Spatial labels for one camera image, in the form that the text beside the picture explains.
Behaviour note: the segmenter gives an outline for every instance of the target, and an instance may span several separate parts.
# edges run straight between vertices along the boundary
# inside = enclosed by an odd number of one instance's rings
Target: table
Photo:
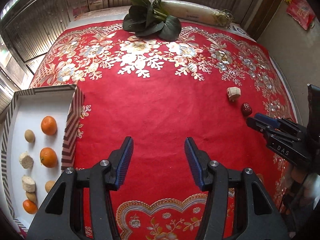
[[[76,141],[77,169],[118,149],[134,152],[124,185],[111,194],[122,239],[194,239],[206,193],[195,186],[184,140],[225,167],[251,167],[279,205],[285,162],[245,124],[240,106],[271,117],[294,114],[283,84],[259,44],[227,30],[182,23],[180,38],[137,38],[122,21],[65,31],[38,68],[31,87],[77,83],[85,94]],[[228,87],[240,87],[230,102]],[[225,236],[231,234],[229,190]],[[86,234],[92,236],[85,199]]]

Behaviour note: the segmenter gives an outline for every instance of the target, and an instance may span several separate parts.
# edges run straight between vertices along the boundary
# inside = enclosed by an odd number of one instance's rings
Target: orange
[[[46,135],[54,135],[57,131],[57,122],[52,116],[46,116],[41,122],[41,130]]]
[[[34,204],[32,201],[28,199],[26,199],[22,205],[24,210],[29,214],[36,214],[38,211],[36,204]]]
[[[58,157],[54,150],[45,147],[40,152],[40,161],[47,168],[53,168],[57,165]]]

